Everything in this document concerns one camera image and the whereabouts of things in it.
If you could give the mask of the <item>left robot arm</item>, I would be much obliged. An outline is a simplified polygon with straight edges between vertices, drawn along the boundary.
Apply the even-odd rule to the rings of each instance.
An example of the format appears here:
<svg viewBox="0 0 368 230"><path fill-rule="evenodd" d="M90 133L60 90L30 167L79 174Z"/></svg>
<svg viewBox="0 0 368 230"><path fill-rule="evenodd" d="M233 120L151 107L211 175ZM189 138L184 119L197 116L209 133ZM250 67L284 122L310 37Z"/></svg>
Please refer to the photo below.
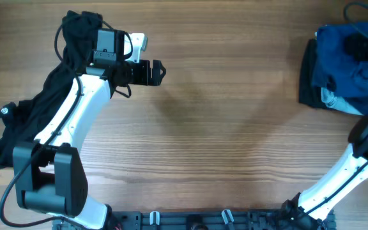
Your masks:
<svg viewBox="0 0 368 230"><path fill-rule="evenodd" d="M64 102L32 142L13 149L17 204L46 213L49 220L80 229L119 229L111 208L88 194L79 156L90 126L120 88L158 86L166 70L159 60L142 60L148 38L142 33L100 29L87 60L72 69Z"/></svg>

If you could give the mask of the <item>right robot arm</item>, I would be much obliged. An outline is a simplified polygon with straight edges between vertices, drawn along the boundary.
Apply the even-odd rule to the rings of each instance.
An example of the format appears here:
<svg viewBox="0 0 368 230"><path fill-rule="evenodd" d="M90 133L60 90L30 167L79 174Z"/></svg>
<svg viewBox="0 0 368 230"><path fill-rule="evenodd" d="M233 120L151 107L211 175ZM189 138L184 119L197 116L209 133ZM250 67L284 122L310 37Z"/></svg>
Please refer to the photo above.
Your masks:
<svg viewBox="0 0 368 230"><path fill-rule="evenodd" d="M368 114L348 136L337 163L313 186L284 203L282 218L301 229L317 229L333 207L368 179Z"/></svg>

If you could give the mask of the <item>blue t-shirt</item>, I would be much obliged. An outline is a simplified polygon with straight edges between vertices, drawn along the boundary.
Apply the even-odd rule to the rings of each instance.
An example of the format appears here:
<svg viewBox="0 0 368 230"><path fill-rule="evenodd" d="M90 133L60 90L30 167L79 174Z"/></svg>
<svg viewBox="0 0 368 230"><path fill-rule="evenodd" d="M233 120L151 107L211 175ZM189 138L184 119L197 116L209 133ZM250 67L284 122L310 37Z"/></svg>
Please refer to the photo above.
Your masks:
<svg viewBox="0 0 368 230"><path fill-rule="evenodd" d="M355 61L344 51L344 39L360 33L368 39L368 22L321 26L316 33L317 60L312 85L350 101L368 98L368 61Z"/></svg>

